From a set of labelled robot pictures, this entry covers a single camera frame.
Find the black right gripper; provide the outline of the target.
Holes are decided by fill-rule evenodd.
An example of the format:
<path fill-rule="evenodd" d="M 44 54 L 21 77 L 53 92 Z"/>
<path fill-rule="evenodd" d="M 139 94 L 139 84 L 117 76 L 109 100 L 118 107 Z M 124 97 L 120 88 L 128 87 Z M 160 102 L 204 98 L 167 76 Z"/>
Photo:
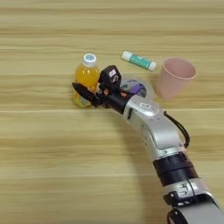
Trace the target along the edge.
<path fill-rule="evenodd" d="M 74 90 L 93 106 L 103 106 L 105 109 L 113 109 L 119 114 L 124 112 L 126 104 L 132 97 L 131 93 L 124 91 L 119 87 L 112 89 L 100 85 L 99 91 L 95 93 L 80 83 L 73 82 L 72 85 Z"/>

